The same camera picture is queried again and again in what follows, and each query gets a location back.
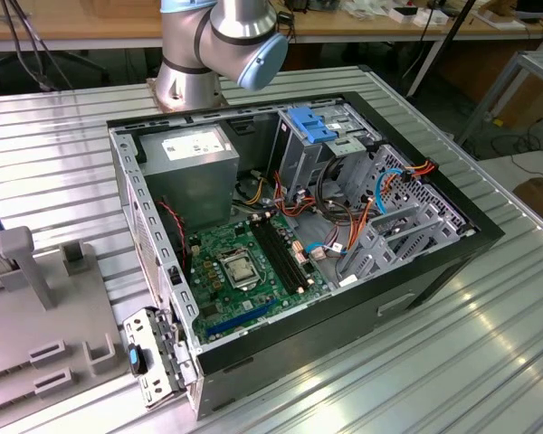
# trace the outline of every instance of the black ram slot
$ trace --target black ram slot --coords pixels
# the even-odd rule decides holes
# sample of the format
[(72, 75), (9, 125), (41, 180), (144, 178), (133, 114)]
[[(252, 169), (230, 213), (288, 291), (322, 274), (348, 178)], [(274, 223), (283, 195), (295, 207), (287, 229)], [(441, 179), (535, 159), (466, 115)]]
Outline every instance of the black ram slot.
[(296, 294), (298, 288), (307, 288), (310, 284), (273, 225), (270, 222), (253, 222), (251, 229), (286, 291)]

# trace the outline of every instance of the wooden table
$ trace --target wooden table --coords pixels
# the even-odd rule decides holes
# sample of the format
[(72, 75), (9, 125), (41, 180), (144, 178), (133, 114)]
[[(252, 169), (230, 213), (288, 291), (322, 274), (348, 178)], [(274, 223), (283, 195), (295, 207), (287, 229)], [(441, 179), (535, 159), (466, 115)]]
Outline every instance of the wooden table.
[[(159, 12), (148, 18), (101, 18), (89, 8), (90, 0), (19, 0), (21, 7), (31, 14), (36, 31), (51, 50), (94, 50), (113, 48), (148, 48), (161, 46)], [(281, 0), (272, 0), (277, 10), (284, 9)], [(414, 24), (399, 24), (387, 16), (360, 21), (348, 13), (296, 13), (295, 43), (324, 42), (411, 42), (420, 40), (423, 29)], [(430, 26), (425, 41), (434, 45), (417, 74), (409, 95), (414, 94), (422, 77), (453, 22), (445, 26)], [(18, 25), (23, 50), (31, 50), (25, 41), (22, 26)], [(500, 31), (476, 18), (468, 18), (455, 37), (461, 41), (479, 40), (543, 40), (543, 27), (532, 24), (525, 30)], [(0, 22), (0, 52), (14, 50), (12, 36), (5, 23)]]

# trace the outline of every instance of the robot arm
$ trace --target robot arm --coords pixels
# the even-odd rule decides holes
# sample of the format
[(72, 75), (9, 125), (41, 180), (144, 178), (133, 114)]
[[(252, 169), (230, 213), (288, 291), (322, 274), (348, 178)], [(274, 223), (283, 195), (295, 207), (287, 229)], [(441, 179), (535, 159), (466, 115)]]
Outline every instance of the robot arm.
[(259, 90), (288, 51), (268, 0), (162, 0), (161, 14), (163, 63), (155, 90), (168, 110), (219, 105), (218, 74)]

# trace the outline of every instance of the blue pcie slot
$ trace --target blue pcie slot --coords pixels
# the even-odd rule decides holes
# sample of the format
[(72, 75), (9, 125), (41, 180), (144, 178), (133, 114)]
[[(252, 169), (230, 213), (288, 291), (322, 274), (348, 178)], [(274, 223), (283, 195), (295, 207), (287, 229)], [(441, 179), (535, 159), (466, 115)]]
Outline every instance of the blue pcie slot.
[(230, 328), (235, 328), (237, 326), (240, 326), (243, 323), (246, 323), (247, 321), (251, 321), (252, 319), (259, 318), (260, 316), (264, 316), (268, 313), (270, 310), (270, 307), (275, 305), (278, 300), (272, 300), (267, 302), (263, 306), (256, 307), (255, 309), (250, 310), (249, 312), (245, 312), (244, 314), (241, 314), (239, 316), (236, 316), (235, 318), (228, 319), (227, 321), (223, 321), (222, 323), (218, 325), (214, 325), (213, 327), (209, 327), (207, 329), (207, 335), (216, 335), (218, 333), (225, 332), (229, 330)]

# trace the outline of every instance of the yellow cable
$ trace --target yellow cable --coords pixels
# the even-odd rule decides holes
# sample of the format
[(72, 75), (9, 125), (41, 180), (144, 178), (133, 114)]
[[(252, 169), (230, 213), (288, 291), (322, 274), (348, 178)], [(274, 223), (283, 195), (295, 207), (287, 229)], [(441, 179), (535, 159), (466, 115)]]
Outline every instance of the yellow cable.
[(428, 160), (426, 160), (423, 165), (409, 166), (409, 167), (405, 167), (405, 169), (419, 170), (419, 169), (424, 169), (427, 166), (428, 166)]
[(263, 188), (263, 178), (260, 178), (260, 183), (257, 187), (257, 192), (255, 193), (255, 196), (250, 199), (249, 201), (245, 202), (246, 205), (253, 205), (257, 201), (260, 200), (260, 196), (262, 196), (262, 188)]

